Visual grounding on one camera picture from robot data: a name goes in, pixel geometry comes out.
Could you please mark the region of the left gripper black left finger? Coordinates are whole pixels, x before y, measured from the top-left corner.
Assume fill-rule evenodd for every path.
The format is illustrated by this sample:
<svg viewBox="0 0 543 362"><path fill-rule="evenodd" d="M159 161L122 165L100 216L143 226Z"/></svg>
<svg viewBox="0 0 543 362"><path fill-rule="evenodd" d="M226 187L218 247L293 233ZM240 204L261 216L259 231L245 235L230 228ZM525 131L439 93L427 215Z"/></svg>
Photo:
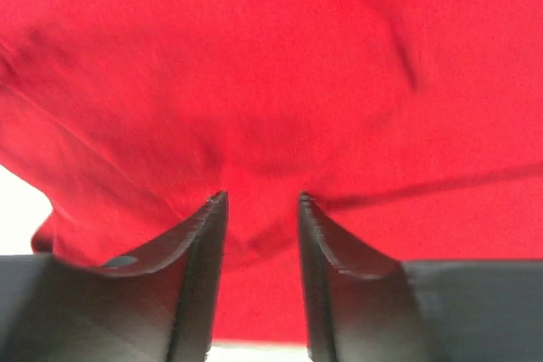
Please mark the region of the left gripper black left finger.
<svg viewBox="0 0 543 362"><path fill-rule="evenodd" d="M1 258L4 361L203 361L227 228L219 192L181 224L99 267Z"/></svg>

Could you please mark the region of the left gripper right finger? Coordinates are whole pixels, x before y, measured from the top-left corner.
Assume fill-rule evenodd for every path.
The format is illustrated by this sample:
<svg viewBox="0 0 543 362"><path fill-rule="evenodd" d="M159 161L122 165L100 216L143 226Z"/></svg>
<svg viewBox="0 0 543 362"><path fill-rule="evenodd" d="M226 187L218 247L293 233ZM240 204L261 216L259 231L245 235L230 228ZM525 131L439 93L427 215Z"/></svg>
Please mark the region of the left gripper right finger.
<svg viewBox="0 0 543 362"><path fill-rule="evenodd" d="M313 361L539 361L539 260L400 261L298 203Z"/></svg>

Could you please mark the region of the red t shirt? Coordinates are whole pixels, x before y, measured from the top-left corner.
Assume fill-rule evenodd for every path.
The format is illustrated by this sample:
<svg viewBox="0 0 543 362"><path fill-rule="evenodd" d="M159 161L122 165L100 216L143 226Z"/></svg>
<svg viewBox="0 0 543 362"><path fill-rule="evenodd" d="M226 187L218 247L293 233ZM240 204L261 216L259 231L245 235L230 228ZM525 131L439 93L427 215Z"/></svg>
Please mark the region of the red t shirt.
<svg viewBox="0 0 543 362"><path fill-rule="evenodd" d="M215 335L301 342L301 192L396 258L542 255L542 0L1 0L1 163L77 265L227 191Z"/></svg>

